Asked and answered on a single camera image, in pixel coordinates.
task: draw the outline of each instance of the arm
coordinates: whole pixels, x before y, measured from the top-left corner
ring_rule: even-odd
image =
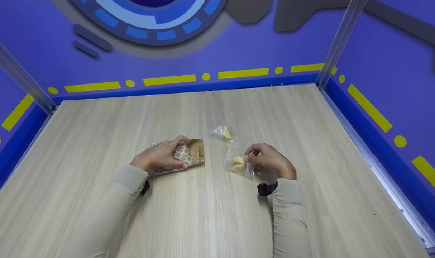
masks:
[[[278,186],[273,191],[273,257],[311,258],[311,246],[304,220],[302,189],[292,163],[267,144],[251,145],[245,155],[254,169],[278,171]]]
[[[83,218],[63,248],[60,258],[106,258],[117,230],[144,187],[147,178],[145,171],[154,167],[187,168],[184,162],[174,160],[172,156],[178,145],[187,143],[188,138],[180,135],[134,157]]]
[[[125,166],[101,199],[84,217],[65,245],[62,258],[103,258],[109,252],[116,231],[146,182],[147,173]]]
[[[311,247],[304,220],[301,185],[280,178],[273,191],[273,240],[275,258],[310,258]]]

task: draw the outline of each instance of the hand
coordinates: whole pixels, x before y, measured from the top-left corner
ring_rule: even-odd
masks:
[[[278,171],[281,178],[297,179],[296,169],[292,163],[278,150],[266,143],[251,145],[245,151],[245,155],[248,155],[248,162],[254,164],[254,170],[259,170],[262,166]]]
[[[188,144],[188,138],[183,135],[174,140],[166,140],[136,155],[130,165],[144,171],[157,167],[187,168],[186,163],[173,158],[176,147],[185,144]]]

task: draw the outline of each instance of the plastic wrapper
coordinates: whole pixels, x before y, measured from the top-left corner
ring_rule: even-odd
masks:
[[[229,150],[224,160],[224,171],[232,172],[246,178],[254,177],[254,168],[247,162],[247,156]]]
[[[231,144],[235,144],[238,139],[237,130],[225,124],[214,128],[211,131],[211,135]]]

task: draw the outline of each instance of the sleeve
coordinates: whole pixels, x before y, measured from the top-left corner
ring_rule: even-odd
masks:
[[[304,219],[301,185],[280,178],[273,191],[274,258],[311,258],[310,240]]]
[[[105,258],[113,236],[124,222],[131,204],[144,187],[147,173],[125,166],[101,199],[85,215],[60,254],[60,258]]]

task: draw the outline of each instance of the table surface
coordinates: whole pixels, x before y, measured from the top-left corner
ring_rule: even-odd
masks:
[[[205,164],[151,179],[121,226],[119,257],[267,258],[268,198],[224,172],[236,151],[266,142],[296,166],[316,258],[427,257],[419,238],[315,85],[64,101],[0,192],[0,258],[57,256],[123,165],[178,134],[205,142]]]

